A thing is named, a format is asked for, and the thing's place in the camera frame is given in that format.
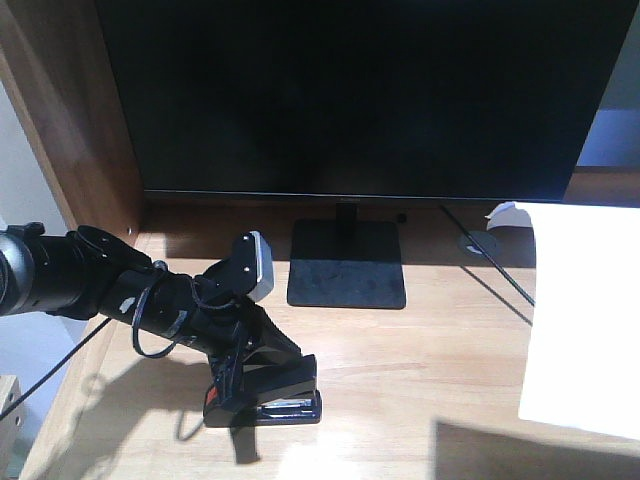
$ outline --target white wall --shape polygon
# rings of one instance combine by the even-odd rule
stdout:
[[[67,228],[6,91],[0,84],[0,227],[43,222],[48,234]],[[33,385],[78,341],[84,322],[30,313],[0,317],[0,374],[17,375],[22,391]],[[26,457],[64,374],[60,371],[26,402],[26,415],[10,466]]]

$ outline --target power cord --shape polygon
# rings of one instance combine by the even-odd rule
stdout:
[[[5,418],[11,414],[20,404],[22,404],[27,398],[29,398],[38,388],[40,388],[47,380],[49,380],[55,373],[60,370],[65,363],[67,363],[71,357],[73,357],[78,350],[84,347],[89,341],[96,336],[96,334],[102,330],[107,324],[111,321],[111,318],[106,318],[100,323],[96,328],[94,328],[91,333],[89,333],[86,337],[84,337],[78,344],[73,347],[69,353],[67,353],[62,360],[55,364],[55,366],[49,370],[40,380],[38,380],[29,390],[24,392],[20,397],[18,397],[13,403],[11,403],[4,412],[0,413],[0,422],[2,422]]]
[[[440,205],[440,210],[444,212],[444,214],[449,217],[449,219],[460,229],[462,234],[467,237],[467,239],[473,244],[474,247],[478,249],[480,253],[486,258],[495,268],[500,272],[500,274],[511,284],[513,288],[515,288],[520,295],[524,297],[524,299],[529,302],[532,307],[536,306],[535,300],[529,295],[524,288],[520,286],[516,280],[507,273],[507,271],[487,252],[487,250],[478,242],[473,235],[467,230],[464,225],[456,218],[456,216],[449,211],[447,207],[444,205]]]

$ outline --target red tab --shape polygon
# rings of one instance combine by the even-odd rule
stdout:
[[[216,398],[218,398],[218,388],[214,386],[211,390],[207,392],[206,404],[209,405]]]

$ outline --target wooden panel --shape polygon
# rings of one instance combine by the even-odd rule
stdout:
[[[564,202],[576,205],[640,207],[640,170],[576,168]]]
[[[0,376],[0,412],[19,396],[18,378],[14,375]],[[4,478],[4,472],[9,465],[13,442],[18,435],[23,415],[24,407],[20,405],[0,423],[0,478]]]
[[[1,0],[0,47],[2,81],[67,225],[127,238],[142,185],[93,2]]]

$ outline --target robotic arm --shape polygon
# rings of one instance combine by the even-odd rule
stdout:
[[[271,250],[258,232],[238,237],[229,258],[195,277],[170,272],[98,228],[44,233],[40,223],[0,232],[0,315],[88,320],[101,313],[131,325],[133,346],[146,357],[163,357],[178,343],[203,352],[213,376],[207,427],[320,421],[315,357],[303,356],[255,303],[273,288]],[[146,353],[140,329],[172,343]]]

